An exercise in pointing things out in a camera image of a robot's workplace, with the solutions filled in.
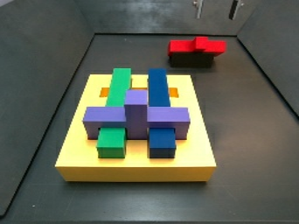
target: block structure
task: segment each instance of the block structure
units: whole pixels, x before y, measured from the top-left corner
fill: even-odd
[[[145,88],[147,75],[132,75],[132,87]],[[208,181],[216,168],[211,144],[201,119],[201,111],[189,75],[167,75],[171,88],[177,88],[179,98],[171,98],[172,107],[189,111],[187,140],[176,140],[175,158],[148,158],[147,140],[125,141],[125,158],[99,158],[97,140],[87,139],[81,118],[87,107],[104,107],[107,99],[99,89],[108,88],[111,74],[92,74],[79,101],[69,131],[60,149],[56,169],[65,181],[99,182],[169,182]]]
[[[131,87],[131,68],[115,68],[107,96],[107,106],[124,107],[125,93],[129,87]],[[100,128],[97,136],[97,157],[124,158],[125,147],[127,147],[125,128]]]
[[[161,68],[148,70],[148,106],[171,107],[165,69]],[[149,128],[148,139],[149,158],[175,157],[173,128]]]
[[[214,57],[227,50],[222,40],[196,37],[193,40],[171,40],[168,56],[171,67],[211,67]]]

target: yellow block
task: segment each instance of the yellow block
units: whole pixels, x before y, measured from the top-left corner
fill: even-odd
[[[188,107],[191,127],[187,140],[176,140],[175,158],[148,158],[147,141],[128,140],[125,158],[99,158],[96,140],[87,139],[83,116],[89,106],[105,106],[99,97],[111,75],[92,74],[79,101],[56,168],[67,181],[156,182],[208,181],[216,168],[211,143],[189,75],[167,75],[168,87],[177,88],[172,107]],[[132,88],[147,88],[147,75],[132,75]]]

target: stacked blocks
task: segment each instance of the stacked blocks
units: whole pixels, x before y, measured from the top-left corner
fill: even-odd
[[[131,79],[133,90],[137,88],[143,90],[148,89],[148,74],[132,74]],[[191,118],[187,139],[175,140],[175,158],[149,158],[149,142],[147,139],[125,141],[125,158],[99,158],[99,151],[96,150],[97,140],[88,140],[87,138],[87,127],[92,124],[91,120],[93,118],[91,117],[88,119],[85,115],[87,125],[81,122],[81,118],[84,117],[84,114],[92,114],[92,112],[96,112],[97,108],[101,110],[101,108],[105,107],[108,91],[105,95],[101,96],[99,96],[99,93],[103,92],[103,89],[109,90],[111,80],[111,74],[92,74],[88,77],[88,82],[80,97],[79,106],[55,165],[64,180],[76,182],[208,181],[215,171],[216,163],[212,156],[211,143],[204,127],[204,121],[201,119],[201,111],[196,94],[192,87],[192,78],[185,74],[167,74],[169,89],[177,89],[177,96],[169,94],[171,106],[185,107]],[[152,107],[147,108],[148,126],[152,121],[149,113],[151,109]],[[127,117],[124,108],[120,113],[123,117]],[[107,125],[107,123],[111,125],[111,120],[115,119],[112,118],[96,117],[96,119],[104,120],[104,122],[101,121],[101,124],[104,123],[103,125]]]
[[[107,106],[87,107],[83,124],[88,140],[97,139],[99,158],[124,158],[127,139],[147,138],[148,157],[173,158],[175,139],[187,139],[188,109],[171,107],[164,69],[148,71],[148,106],[147,90],[129,89],[129,74],[129,70],[113,70]]]
[[[168,56],[172,67],[211,67],[214,57],[227,50],[222,40],[196,37],[193,40],[171,40]]]

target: tall green block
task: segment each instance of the tall green block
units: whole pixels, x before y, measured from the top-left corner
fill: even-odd
[[[107,106],[124,107],[129,87],[131,68],[115,68],[107,96]],[[97,156],[100,158],[124,158],[125,149],[125,128],[101,128],[97,136]]]
[[[131,68],[115,68],[109,84],[107,106],[123,107],[127,90],[131,87]]]
[[[124,128],[100,129],[97,136],[97,157],[124,158],[127,151],[127,130]]]

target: blue block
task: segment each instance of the blue block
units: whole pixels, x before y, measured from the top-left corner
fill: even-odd
[[[173,129],[148,130],[149,158],[173,158],[175,155],[175,134]]]
[[[148,70],[148,106],[171,107],[165,69]]]

